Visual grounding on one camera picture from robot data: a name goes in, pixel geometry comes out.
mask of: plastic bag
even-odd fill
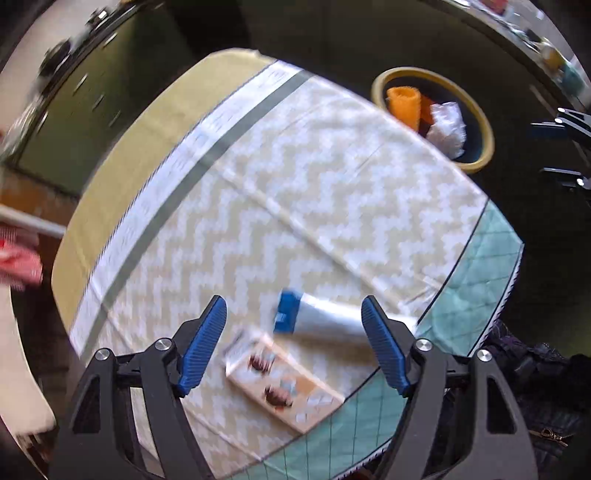
[[[442,105],[434,103],[431,105],[431,115],[434,124],[427,132],[427,140],[450,160],[463,155],[466,125],[459,105],[456,102],[447,102]]]

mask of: metal screw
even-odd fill
[[[419,338],[419,340],[415,342],[415,346],[422,352],[428,352],[433,348],[433,344],[426,338]]]
[[[492,360],[492,355],[488,350],[478,350],[476,356],[481,362],[490,362]]]
[[[170,338],[161,338],[160,340],[156,340],[156,350],[160,350],[164,352],[172,347],[173,341]]]
[[[108,348],[101,348],[100,350],[96,351],[95,358],[99,361],[107,360],[110,354],[111,353],[109,352]]]

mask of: yellow bowl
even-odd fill
[[[464,154],[454,163],[470,174],[479,171],[490,162],[495,152],[495,137],[491,124],[476,101],[451,80],[429,70],[415,67],[397,67],[376,77],[371,89],[372,102],[388,112],[386,90],[391,87],[418,88],[435,103],[456,102],[460,106],[466,124]]]

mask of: tablecloth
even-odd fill
[[[486,195],[387,113],[229,50],[179,78],[118,142],[70,222],[52,285],[85,362],[100,346],[120,355],[172,335],[214,294],[228,303],[219,347],[245,325],[270,331],[284,287],[359,305],[374,294],[420,317],[418,335],[467,355],[521,251]],[[183,406],[216,477],[324,480],[384,447],[404,401],[369,349],[277,341],[348,400],[299,436],[214,359]],[[134,412],[155,454],[139,394]]]

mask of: zipper pull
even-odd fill
[[[568,447],[568,444],[562,441],[564,437],[561,437],[560,435],[554,433],[551,429],[542,429],[541,432],[530,430],[530,433],[536,437],[550,440],[551,442],[556,442],[563,447]]]

